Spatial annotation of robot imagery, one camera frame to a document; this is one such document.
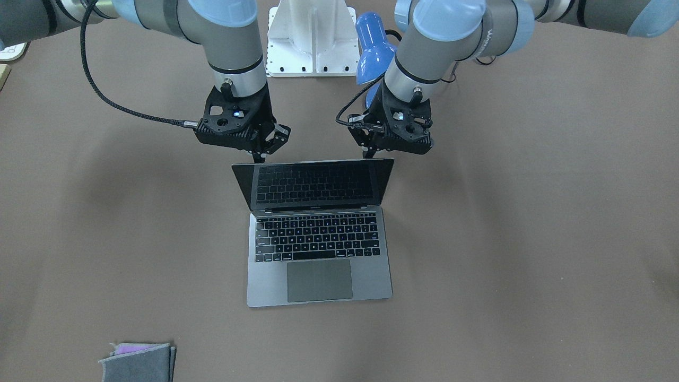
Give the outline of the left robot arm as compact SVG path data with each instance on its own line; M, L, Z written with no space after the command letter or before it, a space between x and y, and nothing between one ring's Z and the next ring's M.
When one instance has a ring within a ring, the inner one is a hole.
M370 94L366 111L344 125L366 159L383 150L425 154L433 146L430 99L453 63L517 51L537 22L650 38L672 28L677 13L677 1L399 1L397 46L378 14L357 20L357 82Z

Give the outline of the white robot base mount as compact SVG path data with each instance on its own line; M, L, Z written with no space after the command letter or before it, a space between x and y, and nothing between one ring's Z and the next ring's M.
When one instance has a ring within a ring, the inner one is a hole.
M356 10L344 1L281 1L268 13L266 70L272 77L355 76Z

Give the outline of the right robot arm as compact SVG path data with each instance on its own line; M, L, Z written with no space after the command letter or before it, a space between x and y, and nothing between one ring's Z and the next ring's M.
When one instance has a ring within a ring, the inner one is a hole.
M243 150L265 161L291 130L273 115L255 1L2 1L2 48L80 30L83 72L110 106L138 118L194 131L199 142ZM201 45L214 87L197 121L160 118L123 107L102 94L86 57L89 24L124 19Z

